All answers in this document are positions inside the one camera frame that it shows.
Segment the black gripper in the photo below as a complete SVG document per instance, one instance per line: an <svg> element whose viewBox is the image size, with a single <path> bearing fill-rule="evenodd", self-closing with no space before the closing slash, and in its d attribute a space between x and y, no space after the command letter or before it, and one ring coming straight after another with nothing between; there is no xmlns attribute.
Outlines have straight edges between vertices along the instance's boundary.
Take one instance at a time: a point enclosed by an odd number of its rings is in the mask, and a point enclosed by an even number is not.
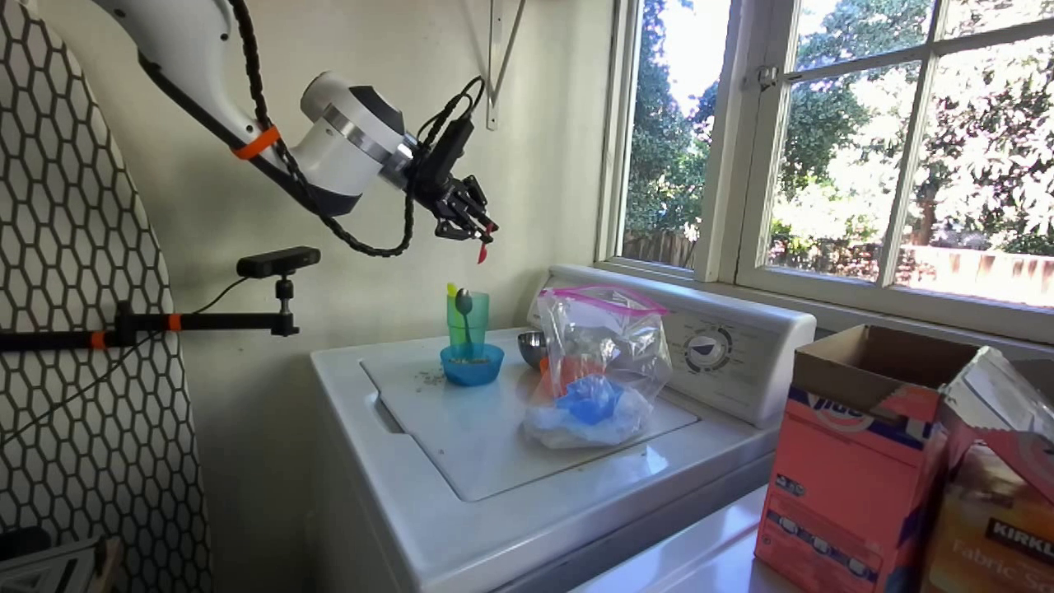
<svg viewBox="0 0 1054 593"><path fill-rule="evenodd" d="M463 158L475 124L467 117L454 118L441 137L426 147L404 171L410 193L427 208L437 222L437 238L479 238L493 242L497 222L487 214L487 193L479 177L454 177L453 168Z"/></svg>

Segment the robot arm white silver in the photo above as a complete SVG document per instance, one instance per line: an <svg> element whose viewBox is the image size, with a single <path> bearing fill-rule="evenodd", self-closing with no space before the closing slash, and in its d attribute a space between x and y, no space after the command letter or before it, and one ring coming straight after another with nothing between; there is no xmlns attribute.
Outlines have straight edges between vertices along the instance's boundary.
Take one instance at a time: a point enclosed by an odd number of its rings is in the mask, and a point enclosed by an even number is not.
<svg viewBox="0 0 1054 593"><path fill-rule="evenodd" d="M238 158L262 168L332 234L361 247L335 218L350 214L376 177L436 214L437 238L491 245L497 224L475 177L454 177L475 124L448 103L427 135L373 87L321 72L299 95L311 131L287 144L267 117L254 23L244 0L96 0L135 43L149 80Z"/></svg>

